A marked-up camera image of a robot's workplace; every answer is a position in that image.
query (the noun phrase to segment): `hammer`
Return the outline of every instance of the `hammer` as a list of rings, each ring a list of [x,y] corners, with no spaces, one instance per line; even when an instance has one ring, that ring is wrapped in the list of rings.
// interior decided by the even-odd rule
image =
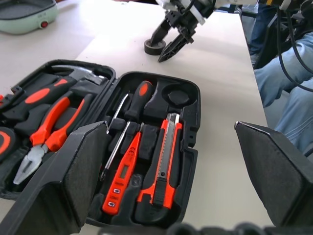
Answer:
[[[53,69],[70,69],[73,70],[73,72],[70,73],[70,77],[78,80],[81,80],[83,78],[97,84],[102,85],[105,81],[107,81],[107,78],[104,76],[97,76],[95,75],[91,70],[88,70],[84,67],[80,66],[73,66],[73,65],[54,65],[52,66]]]

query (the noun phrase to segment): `black tool case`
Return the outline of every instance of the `black tool case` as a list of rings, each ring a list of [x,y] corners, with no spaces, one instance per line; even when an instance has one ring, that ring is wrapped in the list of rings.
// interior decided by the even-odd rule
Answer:
[[[92,70],[105,81],[99,86],[81,79],[69,88],[74,94],[70,108],[58,118],[53,130],[61,128],[72,117],[86,94],[92,94],[93,97],[89,109],[76,123],[62,148],[56,153],[47,153],[33,176],[15,185],[13,179],[21,161],[32,147],[29,135],[41,125],[45,111],[55,100],[41,104],[44,108],[39,112],[40,115],[31,120],[30,118],[23,120],[22,123],[27,123],[22,127],[20,121],[9,120],[4,114],[23,102],[30,94],[55,83],[71,72],[54,70],[51,67],[54,65],[81,66]],[[143,81],[152,84],[153,95],[140,112],[139,120],[130,123],[131,128],[127,130],[105,180],[101,181],[99,175],[128,121],[124,114],[131,105],[135,90]],[[99,227],[140,226],[134,216],[138,195],[145,177],[148,177],[149,168],[155,162],[153,154],[158,145],[157,138],[161,125],[171,113],[179,114],[179,122],[182,124],[178,148],[175,150],[179,152],[179,163],[175,171],[177,186],[173,204],[168,212],[161,216],[162,218],[143,224],[168,228],[175,222],[183,220],[195,174],[198,152],[193,147],[201,119],[200,90],[194,83],[138,71],[117,78],[114,69],[107,66],[54,60],[44,64],[15,85],[12,92],[14,94],[8,94],[1,100],[1,126],[13,130],[18,141],[7,156],[0,157],[0,197],[17,201],[0,224],[2,232],[71,234],[80,231],[85,222]],[[126,102],[111,126],[109,134],[106,134],[108,124],[126,94],[129,94]],[[102,204],[123,155],[140,129],[142,137],[138,158],[120,203],[119,212],[115,215],[106,214],[101,209]]]

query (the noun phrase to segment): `person's leg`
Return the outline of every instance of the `person's leg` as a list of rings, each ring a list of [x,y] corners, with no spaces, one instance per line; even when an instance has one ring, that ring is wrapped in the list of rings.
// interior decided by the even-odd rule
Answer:
[[[275,7],[259,4],[258,14],[255,19],[255,24],[252,30],[249,44],[250,55],[259,54],[261,52],[265,40],[267,26],[275,14]]]
[[[313,78],[302,84],[313,89]],[[283,133],[303,153],[313,142],[313,93],[294,88],[275,130]]]
[[[309,68],[313,69],[313,33],[309,33],[298,40],[297,48],[302,60]],[[292,48],[284,52],[282,56],[287,72],[298,83],[309,80],[313,76],[303,68]],[[254,72],[264,107],[271,105],[275,99],[278,99],[283,90],[294,88],[294,84],[286,78],[278,57]]]

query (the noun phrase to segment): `white table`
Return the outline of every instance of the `white table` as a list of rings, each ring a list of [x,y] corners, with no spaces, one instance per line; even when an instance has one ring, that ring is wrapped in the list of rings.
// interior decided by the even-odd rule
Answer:
[[[104,2],[110,5],[110,10],[100,8],[101,5],[105,6]],[[204,26],[197,28],[193,44],[185,46],[169,61],[158,63],[157,57],[144,53],[143,42],[164,18],[161,8],[134,2],[121,5],[105,0],[86,0],[75,9],[68,11],[67,14],[71,16],[66,17],[72,21],[79,19],[78,22],[82,24],[76,26],[77,37],[73,38],[73,33],[65,40],[68,40],[67,46],[70,45],[71,49],[59,41],[62,49],[58,48],[49,57],[42,53],[45,48],[43,45],[31,44],[29,48],[22,48],[19,54],[24,58],[24,53],[31,51],[30,47],[36,48],[33,56],[37,59],[25,62],[22,65],[23,71],[15,71],[12,65],[21,66],[16,61],[7,63],[4,74],[14,80],[7,81],[7,86],[13,85],[25,72],[31,72],[45,60],[75,58],[79,49],[71,45],[71,42],[77,43],[79,35],[87,37],[86,41],[97,36],[77,59],[111,66],[116,70],[117,76],[139,70],[193,81],[201,90],[201,128],[195,146],[199,151],[196,174],[184,222],[197,228],[233,228],[243,221],[259,226],[270,225],[267,212],[248,177],[233,129],[237,120],[266,125],[238,15],[214,13]],[[99,11],[105,11],[107,15],[101,16]],[[113,22],[113,14],[120,18]],[[63,27],[60,18],[54,26],[55,32],[53,33],[53,29],[49,32],[51,37],[58,38],[55,35],[59,32],[57,28]],[[44,31],[34,34],[40,35],[39,41],[41,38],[47,40]],[[167,41],[176,34],[175,31],[171,32]],[[18,37],[14,39],[20,43],[27,41]],[[78,44],[83,48],[86,43]],[[0,220],[11,205],[10,201],[0,200]],[[81,234],[95,234],[96,231],[96,227],[85,225]]]

